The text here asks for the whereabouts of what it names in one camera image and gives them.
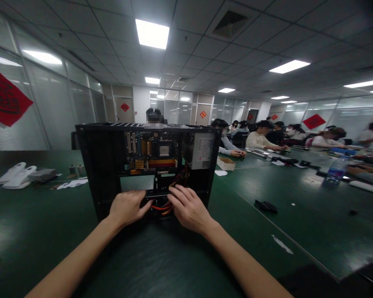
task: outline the ceiling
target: ceiling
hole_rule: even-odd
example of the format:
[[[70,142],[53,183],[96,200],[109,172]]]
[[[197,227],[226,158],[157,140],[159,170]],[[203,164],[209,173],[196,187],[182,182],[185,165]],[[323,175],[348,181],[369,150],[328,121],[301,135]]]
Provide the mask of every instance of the ceiling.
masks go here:
[[[247,21],[232,38],[214,35],[228,10]],[[361,70],[373,66],[368,0],[0,0],[0,11],[103,83],[146,86],[144,77],[160,77],[160,88],[227,87],[236,89],[230,96],[272,102],[373,90],[343,87],[373,80],[373,70]],[[170,27],[166,50],[139,44],[136,18]],[[311,65],[268,72],[294,59]]]

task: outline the table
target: table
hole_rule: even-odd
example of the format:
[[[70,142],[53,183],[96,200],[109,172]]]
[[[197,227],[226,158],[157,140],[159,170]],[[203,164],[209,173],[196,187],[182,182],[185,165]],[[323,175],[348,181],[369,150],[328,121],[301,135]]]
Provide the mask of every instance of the table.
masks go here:
[[[287,157],[327,171],[333,160],[320,154],[293,149]],[[244,162],[251,159],[260,157],[248,154]],[[373,193],[345,182],[327,185],[315,170],[288,166],[239,168],[220,179],[251,205],[274,204],[278,214],[265,216],[336,280],[373,262]]]
[[[82,158],[79,151],[0,151],[0,176],[20,161],[27,166],[56,168],[66,177],[68,166],[82,163]],[[262,163],[250,158],[244,162]],[[275,277],[312,264],[221,177],[214,179],[208,208]],[[63,190],[0,189],[0,297],[24,296],[96,225],[87,184]],[[281,248],[272,235],[293,254]],[[75,296],[244,297],[215,250],[177,221],[141,222],[124,229],[95,262]]]

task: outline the computer case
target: computer case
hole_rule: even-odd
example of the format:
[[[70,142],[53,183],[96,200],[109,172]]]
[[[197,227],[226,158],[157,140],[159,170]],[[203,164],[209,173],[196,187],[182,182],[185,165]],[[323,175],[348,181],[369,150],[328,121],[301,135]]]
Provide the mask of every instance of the computer case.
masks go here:
[[[221,130],[204,126],[97,123],[76,125],[76,131],[89,180],[97,217],[108,214],[115,196],[127,188],[146,189],[141,205],[153,199],[145,219],[173,217],[167,199],[169,186],[181,184],[193,189],[203,204],[213,184]],[[151,187],[138,183],[145,177]]]

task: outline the cardboard box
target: cardboard box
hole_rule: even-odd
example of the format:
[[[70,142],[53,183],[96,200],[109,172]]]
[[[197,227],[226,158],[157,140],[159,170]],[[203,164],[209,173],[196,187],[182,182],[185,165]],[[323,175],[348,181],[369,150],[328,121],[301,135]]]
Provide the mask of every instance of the cardboard box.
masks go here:
[[[217,157],[217,164],[223,171],[234,171],[235,163],[229,158]]]

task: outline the water bottle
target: water bottle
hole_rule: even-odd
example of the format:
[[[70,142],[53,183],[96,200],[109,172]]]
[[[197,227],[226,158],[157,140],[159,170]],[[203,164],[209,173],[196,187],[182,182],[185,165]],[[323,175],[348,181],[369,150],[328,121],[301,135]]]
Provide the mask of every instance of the water bottle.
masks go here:
[[[339,159],[335,160],[327,172],[326,180],[340,182],[343,179],[346,168],[348,166],[348,159],[350,156],[341,156]]]

